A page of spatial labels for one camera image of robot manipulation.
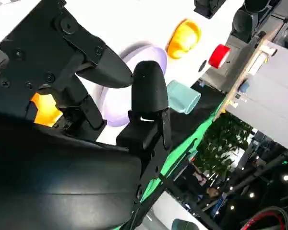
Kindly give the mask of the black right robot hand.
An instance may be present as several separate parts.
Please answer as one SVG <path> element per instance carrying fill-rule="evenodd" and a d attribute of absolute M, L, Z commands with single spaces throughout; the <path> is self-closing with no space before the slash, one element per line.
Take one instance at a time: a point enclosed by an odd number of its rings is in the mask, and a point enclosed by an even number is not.
<path fill-rule="evenodd" d="M 0 230 L 133 230 L 171 147 L 155 61 L 130 70 L 63 0 L 42 0 L 0 42 Z M 81 82 L 131 87 L 115 146 Z"/>

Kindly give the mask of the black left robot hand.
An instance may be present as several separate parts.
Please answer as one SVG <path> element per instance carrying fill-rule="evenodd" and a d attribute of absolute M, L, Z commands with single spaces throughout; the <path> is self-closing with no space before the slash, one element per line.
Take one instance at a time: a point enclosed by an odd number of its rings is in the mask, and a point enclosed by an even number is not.
<path fill-rule="evenodd" d="M 194 0 L 194 12 L 211 19 L 226 0 Z"/>

